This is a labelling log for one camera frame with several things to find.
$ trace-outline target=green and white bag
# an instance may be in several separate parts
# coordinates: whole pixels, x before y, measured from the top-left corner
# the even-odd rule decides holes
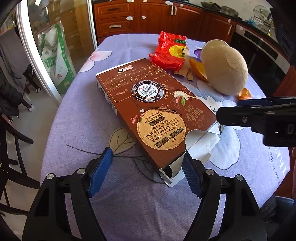
[[[38,41],[39,54],[51,80],[60,94],[66,93],[76,71],[66,45],[61,21],[46,32],[38,34]]]

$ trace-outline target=glass sliding door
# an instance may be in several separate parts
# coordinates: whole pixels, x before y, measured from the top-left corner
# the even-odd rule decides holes
[[[57,104],[96,47],[91,17],[89,0],[22,0],[17,6],[26,53]]]

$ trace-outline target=crumpled plastic wrapper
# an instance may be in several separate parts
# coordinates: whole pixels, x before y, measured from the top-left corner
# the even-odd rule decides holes
[[[186,37],[161,32],[151,62],[163,69],[180,70],[185,63]]]

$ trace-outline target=kitchen counter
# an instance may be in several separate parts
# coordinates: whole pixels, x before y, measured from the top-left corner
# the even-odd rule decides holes
[[[96,3],[107,2],[107,1],[108,0],[93,0],[92,3],[93,4],[96,4]],[[210,10],[210,9],[207,9],[207,8],[203,8],[203,7],[199,6],[199,5],[192,4],[190,2],[189,3],[186,3],[186,2],[183,2],[183,1],[179,1],[179,0],[171,0],[171,2],[176,2],[176,3],[181,3],[181,4],[184,4],[184,5],[189,5],[189,6],[196,7],[196,8],[202,9],[204,11],[211,12],[211,13],[214,13],[214,14],[217,14],[217,15],[220,15],[220,16],[223,16],[225,18],[231,19],[231,20],[237,22],[239,25],[242,25],[243,27],[249,28],[250,30],[252,30],[255,33],[257,33],[258,35],[262,36],[266,41],[268,41],[274,47],[276,47],[278,50],[280,50],[282,53],[284,53],[283,50],[282,50],[282,47],[280,46],[280,44],[277,41],[275,41],[274,39],[272,39],[271,37],[269,37],[268,35],[266,35],[264,32],[262,32],[261,30],[259,30],[255,26],[253,26],[251,24],[248,24],[248,23],[246,23],[245,21],[243,21],[241,19],[234,18],[234,17],[231,17],[229,15],[226,15],[226,14],[223,14],[223,13],[220,13],[220,12],[216,12],[216,11],[213,11],[213,10]]]

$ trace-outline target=plush toy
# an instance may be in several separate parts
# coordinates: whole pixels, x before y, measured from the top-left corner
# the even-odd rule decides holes
[[[208,82],[218,92],[237,95],[248,80],[248,67],[244,57],[224,41],[209,42],[201,52]]]

